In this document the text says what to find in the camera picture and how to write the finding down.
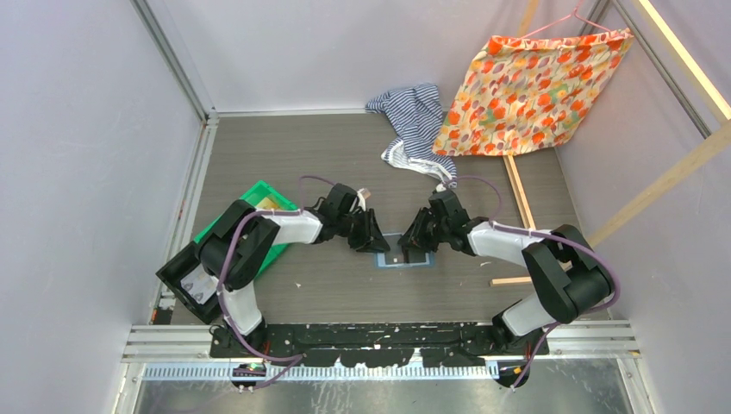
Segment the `wooden stick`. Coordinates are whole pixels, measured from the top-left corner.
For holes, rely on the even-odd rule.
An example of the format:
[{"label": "wooden stick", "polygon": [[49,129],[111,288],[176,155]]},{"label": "wooden stick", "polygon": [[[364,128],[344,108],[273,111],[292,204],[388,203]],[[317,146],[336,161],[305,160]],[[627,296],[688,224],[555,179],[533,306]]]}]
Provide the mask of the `wooden stick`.
[{"label": "wooden stick", "polygon": [[648,205],[654,203],[672,187],[686,179],[706,162],[717,156],[731,145],[731,121],[723,123],[721,128],[711,134],[699,146],[695,147],[682,160],[667,170],[663,175],[650,184],[643,192],[617,211],[595,234],[589,237],[589,244],[595,247],[606,240],[621,226],[640,214]]},{"label": "wooden stick", "polygon": [[530,205],[528,205],[528,198],[525,194],[525,188],[523,188],[521,174],[518,173],[518,167],[515,165],[515,159],[512,155],[506,155],[503,157],[503,161],[505,161],[505,168],[508,170],[510,186],[513,188],[515,201],[518,203],[518,211],[521,213],[523,227],[535,229],[535,221],[533,214],[530,212]]},{"label": "wooden stick", "polygon": [[518,26],[518,37],[522,37],[528,32],[528,28],[530,27],[530,23],[533,21],[533,16],[535,16],[535,11],[538,9],[539,4],[540,0],[528,1],[528,6],[526,7],[526,11],[521,19],[521,25]]},{"label": "wooden stick", "polygon": [[672,32],[649,0],[633,0],[632,3],[643,15],[645,20],[650,23],[650,26],[657,33],[660,41],[665,43],[668,51],[685,71],[688,79],[690,79],[703,101],[708,105],[715,119],[720,124],[731,119],[731,106],[728,105],[728,102],[726,102],[721,93],[715,88],[713,82],[708,79],[703,69],[690,56],[683,43]]},{"label": "wooden stick", "polygon": [[[528,1],[528,6],[526,7],[523,18],[521,19],[521,24],[518,27],[518,37],[522,37],[528,32],[528,28],[530,27],[531,21],[533,21],[533,16],[535,16],[535,11],[538,9],[539,4],[540,0]],[[505,162],[505,169],[508,170],[510,187],[512,187],[513,196],[515,196],[515,201],[518,203],[518,211],[521,213],[521,222],[523,223],[523,227],[535,229],[535,221],[533,219],[533,214],[530,212],[530,205],[528,205],[528,198],[526,197],[525,189],[523,188],[521,174],[518,173],[518,167],[515,165],[515,159],[512,155],[505,155],[503,156],[503,161]],[[490,281],[490,286],[522,285],[526,283],[531,283],[528,276],[520,278],[493,279]]]},{"label": "wooden stick", "polygon": [[490,281],[490,286],[510,286],[510,285],[524,285],[526,283],[532,283],[529,276],[521,278],[498,278]]}]

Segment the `orange floral cloth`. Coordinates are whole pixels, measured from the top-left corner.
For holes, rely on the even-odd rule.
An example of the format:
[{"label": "orange floral cloth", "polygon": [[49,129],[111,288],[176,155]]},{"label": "orange floral cloth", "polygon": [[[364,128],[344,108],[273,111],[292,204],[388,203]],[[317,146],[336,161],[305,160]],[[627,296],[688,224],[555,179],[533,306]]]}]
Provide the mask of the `orange floral cloth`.
[{"label": "orange floral cloth", "polygon": [[493,36],[472,60],[432,150],[517,155],[563,144],[633,39],[629,29],[549,40]]}]

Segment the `metal frame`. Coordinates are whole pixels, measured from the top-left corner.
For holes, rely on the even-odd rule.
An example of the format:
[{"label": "metal frame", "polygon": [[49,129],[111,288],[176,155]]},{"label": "metal frame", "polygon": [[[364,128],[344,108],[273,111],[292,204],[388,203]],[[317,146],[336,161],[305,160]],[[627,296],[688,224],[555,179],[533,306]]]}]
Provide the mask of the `metal frame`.
[{"label": "metal frame", "polygon": [[662,79],[665,81],[665,84],[668,88],[672,91],[672,94],[675,96],[675,98],[678,100],[678,103],[681,107],[683,107],[683,110],[688,115],[690,120],[693,122],[693,125],[696,126],[698,129],[698,132],[701,134],[703,139],[706,139],[710,136],[711,130],[706,124],[706,122],[703,120],[703,117],[698,113],[696,110],[696,107],[693,105],[693,103],[690,102],[690,99],[685,95],[683,90],[678,85],[678,82],[675,81],[675,78],[670,74],[670,71],[668,71],[665,64],[660,60],[658,57],[658,54],[654,51],[653,47],[650,45],[650,43],[645,38],[645,35],[642,34],[642,31],[640,28],[637,27],[637,24],[634,22],[634,19],[632,16],[629,15],[627,12],[627,9],[624,7],[622,2],[619,2],[618,0],[610,0],[612,5],[615,7],[617,12],[622,17],[622,20],[627,24],[627,27],[632,30],[632,33],[634,35],[634,38],[637,40],[637,43],[640,44],[640,47],[642,47],[642,50],[645,51],[647,54],[647,57],[650,59],[650,61],[653,63],[653,66],[655,66],[655,70],[658,71],[659,75],[662,77]]},{"label": "metal frame", "polygon": [[[594,5],[591,6],[589,14],[586,15],[586,20],[590,22],[600,22],[609,11],[609,0],[596,0]],[[584,26],[578,31],[579,36],[591,35],[597,31],[597,28],[591,26],[589,23],[584,23]]]},{"label": "metal frame", "polygon": [[209,111],[203,107],[200,97],[193,88],[188,76],[185,74],[183,65],[180,64],[178,56],[172,49],[172,45],[168,41],[165,31],[163,31],[158,19],[155,17],[152,9],[150,9],[150,5],[147,3],[147,0],[129,0],[129,2],[131,2],[134,9],[137,10],[140,20],[142,20],[142,23],[145,25],[145,28],[149,32],[150,37],[153,39],[155,46],[157,46],[160,55],[162,55],[162,58],[165,60],[165,63],[168,67],[170,67],[172,76],[176,81],[178,81],[178,85],[180,85],[180,88],[183,90],[188,102],[191,103],[193,110],[196,111],[198,118],[202,121],[207,120]]},{"label": "metal frame", "polygon": [[632,410],[637,413],[656,412],[647,391],[645,377],[640,373],[639,362],[618,359],[617,364]]},{"label": "metal frame", "polygon": [[[193,223],[196,219],[201,191],[203,191],[203,181],[205,180],[210,155],[213,151],[213,142],[216,138],[216,131],[218,130],[218,119],[218,115],[215,112],[209,114],[209,119],[198,140],[191,166],[188,169],[183,199],[180,202],[180,210],[178,211],[178,220],[175,222],[172,237],[166,248],[165,261],[170,260],[191,240]],[[175,305],[175,300],[175,295],[172,291],[160,282],[157,293],[155,294],[153,307],[149,312],[150,322],[154,320],[156,310],[171,310]]]},{"label": "metal frame", "polygon": [[[154,380],[228,381],[228,370],[232,366],[263,362],[254,357],[210,358],[210,328],[210,325],[133,326],[123,351],[124,373],[113,412],[129,414],[134,411],[146,374],[154,373]],[[555,329],[548,335],[547,342],[550,353],[538,355],[536,359],[617,359],[623,370],[622,377],[632,380],[625,381],[625,385],[628,387],[633,408],[638,407],[636,412],[651,412],[640,411],[645,406],[642,405],[644,401],[649,399],[634,362],[641,354],[628,321],[576,321]],[[486,355],[483,358],[486,361],[485,367],[426,369],[419,366],[422,358],[416,350],[410,364],[402,368],[294,367],[279,380],[486,380],[493,377],[495,362],[520,359],[503,355]],[[161,369],[170,371],[167,377],[160,373]]]}]

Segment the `white panel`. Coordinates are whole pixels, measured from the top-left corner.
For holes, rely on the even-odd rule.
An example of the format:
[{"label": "white panel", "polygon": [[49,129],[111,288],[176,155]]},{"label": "white panel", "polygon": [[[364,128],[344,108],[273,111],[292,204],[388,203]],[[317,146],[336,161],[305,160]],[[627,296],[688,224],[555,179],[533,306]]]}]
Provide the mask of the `white panel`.
[{"label": "white panel", "polygon": [[515,336],[524,336],[532,330],[556,322],[540,304],[538,293],[510,306],[503,313],[503,322]]},{"label": "white panel", "polygon": [[728,0],[655,0],[655,9],[683,42],[698,65],[731,101],[731,44],[728,43]]},{"label": "white panel", "polygon": [[[517,235],[502,231],[503,229],[523,229],[513,226],[506,226],[498,222],[494,222],[498,229],[493,228],[493,224],[481,223],[475,226],[467,236],[472,252],[480,257],[497,257],[498,259],[507,260],[518,266],[525,267],[525,259],[523,259],[522,250],[529,245],[540,242],[543,239],[531,235]],[[550,233],[551,230],[538,230]]]},{"label": "white panel", "polygon": [[279,226],[277,237],[272,242],[273,246],[288,243],[310,244],[317,239],[322,230],[320,220],[309,211],[303,211],[299,216],[267,216]]},{"label": "white panel", "polygon": [[[621,21],[612,12],[605,23]],[[702,140],[633,45],[576,134],[558,148],[584,233],[594,233]]]},{"label": "white panel", "polygon": [[622,277],[659,412],[725,412],[729,384],[731,150],[599,247]]},{"label": "white panel", "polygon": [[226,301],[231,322],[242,335],[249,335],[261,323],[261,310],[256,305],[253,283],[233,292],[224,291],[223,300]]},{"label": "white panel", "polygon": [[[669,21],[665,7],[680,4],[654,3]],[[676,17],[687,19],[685,27],[710,35],[706,27],[720,24],[728,32],[724,14],[706,23],[690,17],[701,12],[700,7],[691,10],[697,4],[684,6],[689,14]],[[617,21],[618,16],[610,14],[608,24]],[[678,35],[693,53],[712,47],[708,56],[696,56],[709,74],[728,67],[711,64],[728,59],[728,53],[713,46],[725,43],[722,37],[694,42]],[[635,46],[576,136],[559,149],[585,234],[603,225],[701,140]],[[622,298],[613,311],[632,323],[659,412],[728,410],[728,397],[718,390],[728,386],[731,367],[724,357],[731,337],[729,175],[727,150],[597,247],[622,281]]]},{"label": "white panel", "polygon": [[200,133],[127,1],[0,5],[3,412],[109,412]]},{"label": "white panel", "polygon": [[[541,2],[538,28],[576,0]],[[449,105],[491,35],[515,35],[525,0],[166,0],[219,111],[360,109],[433,82]],[[586,2],[584,11],[591,2]],[[546,37],[574,35],[571,20]]]}]

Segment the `purple cable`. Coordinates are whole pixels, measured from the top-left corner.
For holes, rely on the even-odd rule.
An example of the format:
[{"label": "purple cable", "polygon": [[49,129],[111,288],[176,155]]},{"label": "purple cable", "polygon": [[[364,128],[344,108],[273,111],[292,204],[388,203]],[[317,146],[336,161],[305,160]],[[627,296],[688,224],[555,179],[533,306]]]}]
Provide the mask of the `purple cable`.
[{"label": "purple cable", "polygon": [[292,369],[299,361],[302,360],[303,356],[293,355],[288,356],[284,358],[279,357],[273,357],[273,356],[267,356],[264,354],[261,354],[259,351],[254,349],[249,343],[244,339],[243,335],[239,332],[239,330],[236,328],[235,323],[231,317],[230,312],[228,311],[228,307],[226,306],[225,301],[223,300],[222,294],[223,294],[223,284],[226,283],[226,278],[228,277],[228,270],[231,266],[231,260],[234,257],[234,251],[236,250],[236,242],[241,238],[241,232],[243,231],[244,227],[249,223],[253,218],[257,216],[299,216],[302,214],[302,206],[304,206],[304,190],[303,190],[303,181],[305,179],[316,179],[319,181],[322,181],[324,183],[335,185],[333,181],[330,181],[329,179],[324,179],[322,177],[318,177],[315,175],[303,175],[299,178],[299,193],[300,193],[300,210],[296,211],[277,211],[275,213],[274,210],[267,211],[267,210],[257,210],[254,211],[248,215],[246,215],[241,221],[239,222],[239,225],[236,226],[236,230],[234,232],[234,236],[231,238],[231,244],[228,246],[228,251],[226,253],[226,259],[223,261],[223,266],[221,267],[221,275],[218,277],[218,284],[216,285],[216,293],[218,297],[218,303],[221,306],[221,312],[223,314],[223,320],[228,323],[229,325],[232,325],[233,328],[232,331],[234,332],[234,335],[236,335],[236,339],[239,340],[241,345],[244,346],[244,348],[249,351],[249,353],[258,356],[259,358],[266,359],[272,362],[290,362],[290,365],[288,365],[285,369],[282,370],[282,372],[278,373],[277,375],[273,376],[272,378],[262,382],[261,384],[257,384],[253,389],[259,390],[261,388],[264,388],[266,386],[271,385],[274,381],[276,381],[279,377],[287,373],[290,369]]},{"label": "purple cable", "polygon": [[[497,195],[497,211],[490,217],[490,225],[493,229],[503,231],[505,233],[512,233],[515,235],[534,235],[536,237],[542,237],[544,239],[553,240],[554,242],[559,242],[561,244],[565,244],[566,246],[575,248],[577,250],[580,250],[581,252],[588,254],[592,259],[596,260],[597,263],[599,263],[601,266],[603,266],[607,270],[607,274],[609,275],[609,278],[612,279],[612,284],[615,286],[615,292],[612,295],[612,298],[608,300],[606,303],[598,304],[597,306],[594,306],[593,308],[586,311],[586,313],[592,313],[596,311],[601,311],[604,309],[609,308],[611,305],[615,304],[617,300],[619,300],[620,293],[622,291],[622,286],[620,284],[619,279],[615,276],[614,271],[612,270],[609,263],[607,263],[602,257],[600,257],[594,250],[591,250],[590,248],[587,248],[586,246],[583,246],[581,244],[576,243],[575,241],[568,240],[564,237],[558,236],[558,235],[552,235],[550,233],[544,233],[541,231],[533,231],[528,229],[515,229],[512,227],[505,227],[503,225],[497,224],[494,221],[494,217],[497,216],[497,214],[500,212],[500,209],[503,207],[503,198],[500,196],[500,191],[497,189],[495,185],[493,185],[490,181],[487,179],[483,179],[481,177],[473,176],[473,175],[465,175],[462,177],[454,177],[453,179],[448,180],[445,182],[445,185],[448,185],[449,183],[453,181],[457,181],[460,179],[476,179],[477,181],[482,181],[483,183],[489,185],[493,191],[495,191],[495,194]],[[543,335],[540,337],[538,342],[535,345],[535,349],[528,357],[528,361],[526,362],[525,368],[521,371],[521,374],[518,375],[518,379],[515,380],[512,386],[510,388],[515,391],[515,387],[520,384],[521,380],[523,379],[523,376],[525,376],[525,373],[530,368],[530,364],[533,362],[533,359],[535,358],[536,354],[538,354],[538,350],[540,348],[540,345],[543,344],[543,342],[548,337],[548,334],[551,333],[553,329],[555,329],[557,326],[561,325],[559,322],[550,323],[544,328],[546,328],[546,331],[543,333]]]},{"label": "purple cable", "polygon": [[[558,235],[552,235],[550,233],[544,233],[542,231],[532,231],[532,230],[528,230],[528,229],[515,229],[512,227],[504,227],[504,226],[494,223],[494,222],[491,224],[492,224],[493,229],[504,231],[506,233],[512,233],[515,235],[533,235],[536,237],[542,237],[544,239],[553,240],[554,242],[559,242],[561,244],[565,244],[566,246],[575,248],[577,250],[581,250],[583,253],[588,254],[592,259],[596,260],[597,263],[599,263],[599,265],[601,265],[605,269],[607,269],[607,274],[612,279],[612,283],[615,286],[615,292],[612,295],[612,298],[610,300],[608,300],[607,302],[605,302],[603,304],[598,304],[597,306],[594,306],[593,308],[586,311],[586,313],[593,313],[596,311],[601,311],[603,309],[607,309],[611,305],[615,304],[617,300],[619,300],[620,293],[622,292],[622,285],[620,284],[619,279],[615,277],[615,273],[612,270],[609,263],[607,263],[604,259],[602,259],[601,256],[599,256],[597,253],[595,253],[590,248],[587,248],[586,246],[578,244],[575,241],[568,240],[564,237],[560,237]],[[546,340],[546,337],[548,336],[548,334],[551,333],[551,331],[559,325],[560,325],[560,323],[557,322],[557,323],[551,323],[545,327],[545,328],[547,328],[546,332],[544,332],[543,335],[538,340],[538,343],[536,344],[535,349],[528,357],[528,362],[526,362],[525,368],[522,370],[521,374],[518,375],[518,379],[515,380],[515,382],[511,386],[511,388],[515,389],[515,387],[518,384],[520,384],[521,380],[523,379],[523,376],[525,375],[527,370],[530,368],[530,364],[533,362],[533,359],[538,354],[538,349],[540,348],[540,345]]]},{"label": "purple cable", "polygon": [[299,184],[299,208],[304,208],[304,185],[303,181],[305,179],[316,179],[317,181],[322,181],[323,183],[330,184],[331,186],[335,187],[335,182],[330,181],[329,179],[324,179],[323,177],[319,177],[316,175],[303,175],[299,178],[297,183]]},{"label": "purple cable", "polygon": [[497,196],[497,208],[495,208],[495,212],[493,212],[492,215],[488,216],[488,217],[490,218],[490,220],[493,220],[495,217],[497,217],[497,215],[500,214],[500,211],[503,210],[503,196],[500,195],[500,191],[497,189],[497,187],[495,187],[495,185],[492,184],[487,179],[483,179],[482,177],[478,177],[477,175],[462,175],[459,177],[454,177],[453,179],[449,179],[449,180],[445,181],[443,184],[449,185],[449,184],[451,184],[455,181],[459,181],[461,179],[474,179],[477,181],[482,181],[483,183],[492,187],[492,190],[495,191],[495,195]]}]

